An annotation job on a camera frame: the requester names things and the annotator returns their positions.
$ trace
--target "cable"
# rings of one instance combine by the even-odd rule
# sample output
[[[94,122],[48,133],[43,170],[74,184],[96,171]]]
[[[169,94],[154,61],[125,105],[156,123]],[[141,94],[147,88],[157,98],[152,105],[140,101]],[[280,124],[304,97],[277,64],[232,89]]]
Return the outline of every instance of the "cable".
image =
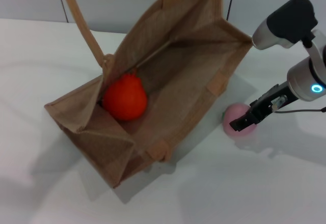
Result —
[[[322,109],[296,109],[296,110],[287,110],[287,111],[275,111],[276,114],[289,114],[289,113],[296,113],[296,112],[326,112],[326,107]]]

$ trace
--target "pink object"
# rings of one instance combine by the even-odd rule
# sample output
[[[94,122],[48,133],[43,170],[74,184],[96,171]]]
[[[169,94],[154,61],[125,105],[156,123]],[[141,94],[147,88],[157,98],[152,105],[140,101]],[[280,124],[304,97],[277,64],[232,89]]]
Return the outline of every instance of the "pink object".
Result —
[[[246,136],[252,132],[257,125],[251,125],[242,131],[235,131],[230,126],[230,122],[243,116],[250,107],[244,103],[235,103],[230,105],[223,116],[223,129],[228,136]]]

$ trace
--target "brown bag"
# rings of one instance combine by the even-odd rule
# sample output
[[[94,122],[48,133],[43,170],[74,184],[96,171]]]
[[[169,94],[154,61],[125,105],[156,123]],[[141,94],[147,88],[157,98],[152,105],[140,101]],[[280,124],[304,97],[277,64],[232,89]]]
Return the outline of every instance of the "brown bag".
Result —
[[[226,89],[251,38],[222,19],[222,0],[157,0],[116,53],[104,55],[76,0],[67,3],[103,75],[45,108],[115,187],[171,158]],[[98,101],[112,81],[135,67],[148,95],[147,111],[138,120],[118,122]]]

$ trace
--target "bag handle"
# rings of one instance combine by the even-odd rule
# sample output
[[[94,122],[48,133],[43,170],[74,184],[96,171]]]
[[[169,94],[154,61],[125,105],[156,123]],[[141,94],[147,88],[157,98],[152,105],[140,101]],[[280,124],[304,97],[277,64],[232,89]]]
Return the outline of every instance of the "bag handle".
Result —
[[[103,68],[104,64],[104,54],[100,46],[98,45],[95,37],[91,33],[90,29],[87,26],[87,23],[79,9],[76,0],[66,0],[71,11],[71,14],[76,21],[76,24],[79,28],[80,33],[82,34],[83,38],[85,39],[87,45],[89,46],[90,50],[92,51],[97,63],[100,67]]]

